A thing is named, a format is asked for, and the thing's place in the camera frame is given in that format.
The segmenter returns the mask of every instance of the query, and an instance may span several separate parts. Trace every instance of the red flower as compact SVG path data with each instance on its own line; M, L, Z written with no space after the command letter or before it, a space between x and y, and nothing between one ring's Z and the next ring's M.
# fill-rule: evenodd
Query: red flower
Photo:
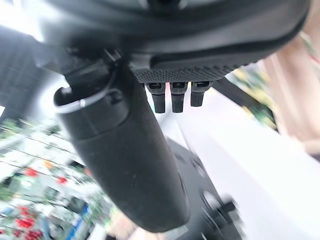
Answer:
M21 233L22 233L22 231L20 231L19 229L14 229L13 230L13 235L15 237L17 237L17 238L20 237Z
M84 173L87 174L88 176L91 176L91 172L89 171L88 168L84 169Z
M35 224L35 220L33 220L30 217L27 217L26 219L16 219L16 224L18 227L29 229Z
M67 179L63 176L60 176L57 178L57 181L59 184L65 184L67 182Z
M24 216L29 216L30 213L29 213L29 208L26 207L26 206L19 206L18 209L21 210L20 214L21 215L24 215Z
M29 167L26 169L25 174L29 177L36 177L38 176L38 172L36 170L34 170L33 168Z

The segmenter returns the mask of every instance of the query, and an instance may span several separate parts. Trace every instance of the green foliage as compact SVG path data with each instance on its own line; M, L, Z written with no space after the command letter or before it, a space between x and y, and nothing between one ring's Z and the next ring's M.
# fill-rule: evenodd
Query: green foliage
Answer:
M17 121L6 119L0 125L2 132L0 133L0 141L7 139L15 134L21 133L22 129L17 125Z
M13 193L9 190L9 188L0 185L0 201L7 202L13 196Z
M43 133L46 135L52 135L52 134L57 134L58 132L61 131L61 128L59 125L55 125L53 127L50 127L49 129L43 130Z

